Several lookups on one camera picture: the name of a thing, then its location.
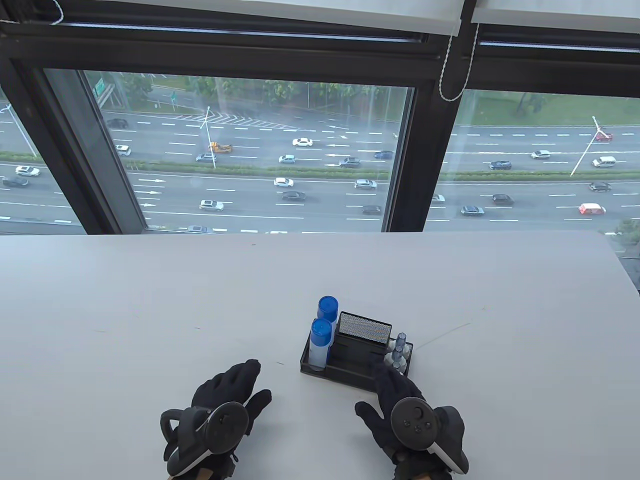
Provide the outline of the person's right hand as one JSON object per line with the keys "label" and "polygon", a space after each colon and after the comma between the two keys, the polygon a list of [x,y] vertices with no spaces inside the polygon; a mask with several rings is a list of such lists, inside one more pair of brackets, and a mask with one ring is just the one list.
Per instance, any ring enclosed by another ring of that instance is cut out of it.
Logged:
{"label": "person's right hand", "polygon": [[355,414],[393,463],[394,478],[450,480],[453,474],[467,474],[460,412],[430,406],[416,384],[391,366],[379,363],[372,372],[379,409],[360,401]]}

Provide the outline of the person's left hand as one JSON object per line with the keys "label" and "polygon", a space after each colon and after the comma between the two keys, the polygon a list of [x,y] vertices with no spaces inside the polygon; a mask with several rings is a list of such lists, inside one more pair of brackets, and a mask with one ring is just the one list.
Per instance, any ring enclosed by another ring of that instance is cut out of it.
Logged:
{"label": "person's left hand", "polygon": [[254,392],[260,372],[260,362],[247,359],[201,384],[189,407],[162,412],[163,460],[170,480],[233,476],[238,445],[272,402],[272,391]]}

